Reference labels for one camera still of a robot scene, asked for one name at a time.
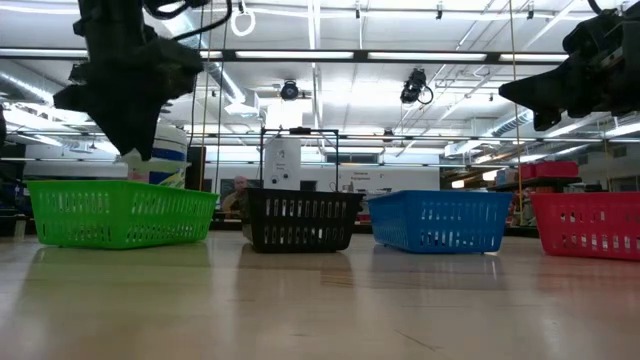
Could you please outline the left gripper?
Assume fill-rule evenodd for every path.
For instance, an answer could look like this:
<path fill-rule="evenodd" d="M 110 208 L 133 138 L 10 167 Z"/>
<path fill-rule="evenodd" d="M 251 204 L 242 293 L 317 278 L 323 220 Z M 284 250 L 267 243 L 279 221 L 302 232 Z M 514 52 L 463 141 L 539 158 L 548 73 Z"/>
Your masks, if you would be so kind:
<path fill-rule="evenodd" d="M 89 113 L 121 155 L 136 150 L 150 160 L 166 103 L 157 33 L 142 19 L 79 19 L 73 32 L 85 40 L 87 59 L 72 67 L 55 107 Z"/>

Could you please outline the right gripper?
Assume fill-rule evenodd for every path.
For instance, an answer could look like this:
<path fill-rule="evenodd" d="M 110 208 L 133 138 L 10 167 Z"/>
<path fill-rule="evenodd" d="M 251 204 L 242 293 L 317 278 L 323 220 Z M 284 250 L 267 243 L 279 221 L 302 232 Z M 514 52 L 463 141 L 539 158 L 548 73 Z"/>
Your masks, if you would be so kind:
<path fill-rule="evenodd" d="M 640 4 L 621 12 L 590 6 L 562 43 L 568 58 L 557 68 L 499 88 L 499 95 L 533 113 L 535 131 L 546 131 L 562 114 L 625 115 L 640 111 Z"/>

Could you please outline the white long packet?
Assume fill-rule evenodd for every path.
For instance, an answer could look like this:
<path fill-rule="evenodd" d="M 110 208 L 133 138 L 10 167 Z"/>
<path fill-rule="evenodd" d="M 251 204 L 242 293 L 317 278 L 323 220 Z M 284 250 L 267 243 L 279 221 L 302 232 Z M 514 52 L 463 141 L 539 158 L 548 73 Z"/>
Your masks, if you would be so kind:
<path fill-rule="evenodd" d="M 175 173 L 186 170 L 190 163 L 186 161 L 168 160 L 152 157 L 143 160 L 137 149 L 133 149 L 124 155 L 117 155 L 114 163 L 126 164 L 129 170 L 138 172 L 164 172 Z"/>

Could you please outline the white wipes canister blue label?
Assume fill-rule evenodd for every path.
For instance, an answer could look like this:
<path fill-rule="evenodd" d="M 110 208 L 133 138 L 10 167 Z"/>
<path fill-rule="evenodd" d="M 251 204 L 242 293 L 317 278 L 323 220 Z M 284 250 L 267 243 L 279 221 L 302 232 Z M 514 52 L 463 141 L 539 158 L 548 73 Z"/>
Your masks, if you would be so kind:
<path fill-rule="evenodd" d="M 187 162 L 187 134 L 172 125 L 158 124 L 152 149 L 152 157 Z M 185 187 L 185 173 L 138 172 L 129 170 L 129 181 L 148 183 L 171 188 Z"/>

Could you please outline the green plastic basket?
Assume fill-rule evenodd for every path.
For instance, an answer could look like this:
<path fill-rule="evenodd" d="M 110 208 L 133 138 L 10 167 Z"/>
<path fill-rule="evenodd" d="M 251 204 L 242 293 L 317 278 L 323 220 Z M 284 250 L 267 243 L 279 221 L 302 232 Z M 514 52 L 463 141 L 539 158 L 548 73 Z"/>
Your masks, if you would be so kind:
<path fill-rule="evenodd" d="M 44 245 L 136 249 L 204 240 L 218 196 L 115 180 L 27 183 Z"/>

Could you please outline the black upright panel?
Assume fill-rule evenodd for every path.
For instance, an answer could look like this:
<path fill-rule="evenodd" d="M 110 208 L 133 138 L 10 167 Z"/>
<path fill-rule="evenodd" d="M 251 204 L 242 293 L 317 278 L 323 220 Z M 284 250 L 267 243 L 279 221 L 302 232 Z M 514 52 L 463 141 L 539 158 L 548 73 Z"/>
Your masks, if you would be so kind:
<path fill-rule="evenodd" d="M 206 148 L 189 147 L 187 151 L 187 163 L 185 188 L 202 191 L 206 166 Z"/>

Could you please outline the red plastic basket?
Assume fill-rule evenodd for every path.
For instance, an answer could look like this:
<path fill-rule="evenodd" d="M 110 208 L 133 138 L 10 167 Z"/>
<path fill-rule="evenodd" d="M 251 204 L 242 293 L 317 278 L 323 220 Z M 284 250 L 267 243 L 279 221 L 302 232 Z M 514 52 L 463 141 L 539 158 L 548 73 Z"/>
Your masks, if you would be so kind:
<path fill-rule="evenodd" d="M 541 193 L 531 201 L 546 254 L 640 261 L 640 192 Z"/>

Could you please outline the person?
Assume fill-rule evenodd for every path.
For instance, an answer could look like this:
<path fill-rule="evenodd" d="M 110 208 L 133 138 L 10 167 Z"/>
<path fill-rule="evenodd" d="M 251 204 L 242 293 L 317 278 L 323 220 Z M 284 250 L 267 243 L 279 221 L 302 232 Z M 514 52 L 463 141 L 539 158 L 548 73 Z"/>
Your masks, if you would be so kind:
<path fill-rule="evenodd" d="M 244 176 L 234 178 L 234 191 L 222 203 L 222 212 L 228 217 L 244 218 L 248 207 L 248 179 Z"/>

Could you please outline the black background equipment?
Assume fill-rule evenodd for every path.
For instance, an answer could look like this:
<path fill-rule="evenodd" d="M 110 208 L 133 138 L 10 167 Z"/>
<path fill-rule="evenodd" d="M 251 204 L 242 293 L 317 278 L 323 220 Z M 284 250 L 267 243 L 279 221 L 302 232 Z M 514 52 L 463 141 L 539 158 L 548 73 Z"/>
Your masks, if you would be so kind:
<path fill-rule="evenodd" d="M 25 151 L 25 145 L 0 141 L 0 237 L 13 235 L 31 215 L 24 200 Z"/>

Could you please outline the white machine cabinet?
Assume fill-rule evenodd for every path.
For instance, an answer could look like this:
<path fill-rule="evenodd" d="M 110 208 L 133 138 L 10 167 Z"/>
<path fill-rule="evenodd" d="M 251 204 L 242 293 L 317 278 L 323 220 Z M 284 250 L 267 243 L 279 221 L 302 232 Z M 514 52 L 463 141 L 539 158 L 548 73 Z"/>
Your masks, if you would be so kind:
<path fill-rule="evenodd" d="M 274 138 L 265 143 L 263 184 L 267 189 L 300 190 L 301 180 L 317 180 L 304 163 L 317 162 L 317 148 L 305 146 L 301 139 Z"/>

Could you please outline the blue plastic basket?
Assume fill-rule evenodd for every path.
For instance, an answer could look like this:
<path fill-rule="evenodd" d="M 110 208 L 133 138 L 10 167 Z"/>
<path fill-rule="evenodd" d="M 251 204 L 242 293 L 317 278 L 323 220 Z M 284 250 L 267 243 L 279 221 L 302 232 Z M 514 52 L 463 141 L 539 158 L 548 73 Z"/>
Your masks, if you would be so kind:
<path fill-rule="evenodd" d="M 512 196 L 495 192 L 403 190 L 368 201 L 374 240 L 418 254 L 500 249 Z"/>

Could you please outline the black plastic basket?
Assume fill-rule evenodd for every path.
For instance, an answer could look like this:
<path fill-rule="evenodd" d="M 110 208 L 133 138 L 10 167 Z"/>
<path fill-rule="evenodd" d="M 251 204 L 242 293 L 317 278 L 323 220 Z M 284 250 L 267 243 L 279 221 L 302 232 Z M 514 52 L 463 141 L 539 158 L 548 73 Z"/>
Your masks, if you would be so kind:
<path fill-rule="evenodd" d="M 364 196 L 250 188 L 250 242 L 259 253 L 327 253 L 347 249 Z"/>

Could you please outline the black overhead light bar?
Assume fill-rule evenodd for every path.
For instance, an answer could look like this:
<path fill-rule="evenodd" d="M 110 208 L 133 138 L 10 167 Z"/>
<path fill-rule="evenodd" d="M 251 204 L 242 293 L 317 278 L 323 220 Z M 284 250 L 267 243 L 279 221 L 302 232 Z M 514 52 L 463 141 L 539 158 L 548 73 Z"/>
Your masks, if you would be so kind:
<path fill-rule="evenodd" d="M 561 53 L 376 51 L 376 50 L 201 50 L 204 59 L 225 62 L 426 63 L 554 65 Z"/>

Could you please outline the black tube frame stand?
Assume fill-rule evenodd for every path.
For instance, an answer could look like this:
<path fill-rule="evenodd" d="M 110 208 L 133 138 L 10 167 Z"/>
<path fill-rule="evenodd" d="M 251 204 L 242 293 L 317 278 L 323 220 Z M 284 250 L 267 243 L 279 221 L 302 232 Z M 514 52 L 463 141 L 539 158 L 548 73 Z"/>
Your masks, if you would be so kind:
<path fill-rule="evenodd" d="M 259 165 L 258 176 L 261 188 L 265 188 L 263 184 L 263 162 L 264 162 L 264 147 L 265 143 L 274 138 L 297 138 L 303 140 L 320 140 L 324 141 L 327 145 L 330 145 L 335 150 L 335 179 L 334 184 L 339 182 L 339 140 L 340 135 L 337 129 L 312 129 L 307 127 L 295 127 L 295 128 L 278 128 L 269 129 L 262 127 L 259 133 Z"/>

